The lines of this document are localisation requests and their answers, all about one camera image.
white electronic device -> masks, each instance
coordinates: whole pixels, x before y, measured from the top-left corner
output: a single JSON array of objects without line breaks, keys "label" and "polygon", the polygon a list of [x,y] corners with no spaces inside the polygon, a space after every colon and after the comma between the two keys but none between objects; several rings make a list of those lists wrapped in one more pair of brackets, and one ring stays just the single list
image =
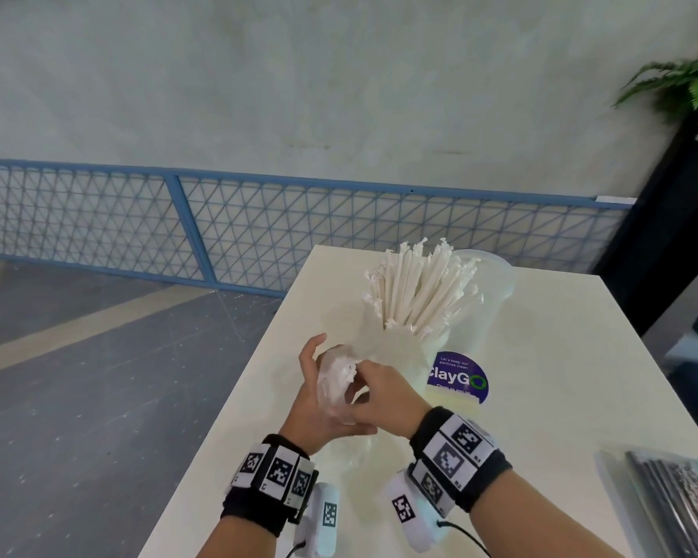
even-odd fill
[{"label": "white electronic device", "polygon": [[336,524],[339,519],[339,490],[319,481],[313,488],[300,524],[295,529],[295,552],[301,558],[330,558],[336,552]]},{"label": "white electronic device", "polygon": [[394,475],[385,485],[382,496],[390,500],[403,534],[415,551],[427,552],[449,531],[437,525],[437,521],[442,520],[442,517],[414,485],[405,469]]}]

black cable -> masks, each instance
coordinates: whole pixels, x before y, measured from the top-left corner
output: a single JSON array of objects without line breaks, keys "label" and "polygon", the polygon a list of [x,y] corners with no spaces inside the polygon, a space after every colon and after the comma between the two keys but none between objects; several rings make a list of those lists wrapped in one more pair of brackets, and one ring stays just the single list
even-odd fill
[{"label": "black cable", "polygon": [[301,548],[305,548],[304,542],[301,542],[300,544],[295,544],[295,547],[291,551],[289,551],[289,554],[287,554],[284,558],[291,558],[292,554],[296,553]]},{"label": "black cable", "polygon": [[484,554],[486,554],[486,556],[491,556],[491,554],[488,553],[488,550],[486,550],[486,547],[483,545],[483,543],[480,540],[476,539],[472,534],[470,534],[467,530],[465,530],[460,525],[456,525],[455,523],[451,523],[449,521],[437,521],[437,526],[438,527],[451,527],[451,528],[454,528],[456,530],[459,530],[461,533],[466,535],[469,539],[474,541],[474,543],[477,544],[479,546],[479,548],[481,548],[481,550],[484,551]]}]

purple sticker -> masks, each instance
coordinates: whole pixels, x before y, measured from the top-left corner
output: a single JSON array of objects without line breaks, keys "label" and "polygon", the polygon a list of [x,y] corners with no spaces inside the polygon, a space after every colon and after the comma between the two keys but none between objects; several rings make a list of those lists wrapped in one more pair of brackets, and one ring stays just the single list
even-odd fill
[{"label": "purple sticker", "polygon": [[488,378],[483,369],[458,353],[437,353],[427,384],[478,397],[479,403],[488,397]]}]

blue railing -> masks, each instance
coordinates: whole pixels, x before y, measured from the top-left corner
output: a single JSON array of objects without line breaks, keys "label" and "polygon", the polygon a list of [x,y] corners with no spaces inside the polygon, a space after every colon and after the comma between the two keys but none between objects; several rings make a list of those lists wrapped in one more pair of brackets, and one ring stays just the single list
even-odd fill
[{"label": "blue railing", "polygon": [[626,205],[589,198],[0,159],[0,258],[283,296],[314,245],[446,237],[589,271]]}]

qr code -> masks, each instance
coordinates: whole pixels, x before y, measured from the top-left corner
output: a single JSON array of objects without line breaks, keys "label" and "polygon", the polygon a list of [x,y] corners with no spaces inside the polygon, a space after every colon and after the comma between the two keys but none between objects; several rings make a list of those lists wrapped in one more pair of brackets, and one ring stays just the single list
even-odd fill
[{"label": "qr code", "polygon": [[329,503],[326,501],[323,504],[323,526],[324,527],[335,527],[336,526],[336,511],[338,507],[335,503]]},{"label": "qr code", "polygon": [[442,488],[435,478],[425,473],[420,485],[421,489],[429,496],[429,499],[431,499],[435,505],[439,505],[440,499],[442,499]]},{"label": "qr code", "polygon": [[261,463],[261,458],[263,458],[263,454],[260,452],[249,452],[249,455],[245,457],[243,465],[240,467],[240,473],[253,474]]},{"label": "qr code", "polygon": [[271,468],[266,475],[266,479],[284,487],[287,485],[287,480],[289,479],[289,473],[291,471],[292,465],[289,462],[285,462],[281,458],[275,458],[274,462],[271,463]]},{"label": "qr code", "polygon": [[481,437],[466,424],[460,425],[453,433],[453,440],[469,455],[473,454],[475,448],[481,444]]},{"label": "qr code", "polygon": [[307,492],[308,484],[310,483],[310,474],[298,470],[297,477],[295,478],[295,483],[292,484],[292,493],[298,497],[305,497],[305,492]]},{"label": "qr code", "polygon": [[463,465],[462,455],[448,443],[442,446],[432,460],[448,478],[452,478]]},{"label": "qr code", "polygon": [[414,510],[411,508],[411,504],[406,496],[396,497],[392,503],[393,508],[396,511],[396,515],[398,515],[398,520],[401,521],[401,523],[405,523],[406,521],[411,521],[411,519],[416,518],[414,515]]}]

